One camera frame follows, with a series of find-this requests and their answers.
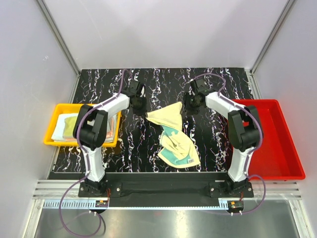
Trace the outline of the green yellow towel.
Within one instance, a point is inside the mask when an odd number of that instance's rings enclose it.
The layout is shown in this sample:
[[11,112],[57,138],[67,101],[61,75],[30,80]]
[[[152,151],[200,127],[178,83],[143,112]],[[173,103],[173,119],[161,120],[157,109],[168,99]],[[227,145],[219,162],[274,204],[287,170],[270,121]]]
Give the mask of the green yellow towel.
[[183,104],[177,102],[147,113],[146,119],[162,127],[159,143],[162,149],[158,156],[166,164],[177,169],[200,164],[198,152],[193,141],[182,131]]

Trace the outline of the pink towel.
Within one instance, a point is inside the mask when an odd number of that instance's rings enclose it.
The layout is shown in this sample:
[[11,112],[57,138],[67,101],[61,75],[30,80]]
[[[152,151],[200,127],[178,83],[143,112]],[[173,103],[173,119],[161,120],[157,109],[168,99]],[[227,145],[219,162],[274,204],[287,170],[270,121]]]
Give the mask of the pink towel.
[[118,118],[118,115],[115,114],[113,117],[111,117],[108,120],[105,143],[110,143],[114,141],[114,135],[115,135],[115,130],[117,126],[117,118]]

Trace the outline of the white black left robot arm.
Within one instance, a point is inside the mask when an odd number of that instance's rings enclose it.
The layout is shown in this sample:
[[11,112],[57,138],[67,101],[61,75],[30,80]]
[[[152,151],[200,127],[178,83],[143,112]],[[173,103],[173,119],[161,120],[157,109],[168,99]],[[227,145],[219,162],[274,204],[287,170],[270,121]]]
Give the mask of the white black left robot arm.
[[80,179],[79,197],[101,197],[109,192],[102,163],[102,145],[109,119],[128,108],[143,116],[146,106],[145,85],[136,80],[131,80],[128,87],[120,88],[117,94],[95,106],[81,106],[73,130],[86,167],[85,176]]

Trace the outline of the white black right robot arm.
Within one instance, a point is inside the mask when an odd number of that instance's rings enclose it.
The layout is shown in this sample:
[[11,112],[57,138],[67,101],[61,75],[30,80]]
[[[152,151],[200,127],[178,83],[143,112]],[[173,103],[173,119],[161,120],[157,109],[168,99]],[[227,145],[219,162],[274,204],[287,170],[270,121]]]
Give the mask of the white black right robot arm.
[[245,106],[225,97],[220,90],[207,87],[204,76],[190,81],[192,92],[184,93],[184,110],[188,115],[199,112],[201,106],[212,109],[227,119],[228,138],[233,147],[231,165],[220,190],[229,196],[237,196],[249,182],[249,166],[253,153],[263,142],[263,131],[258,110],[255,106]]

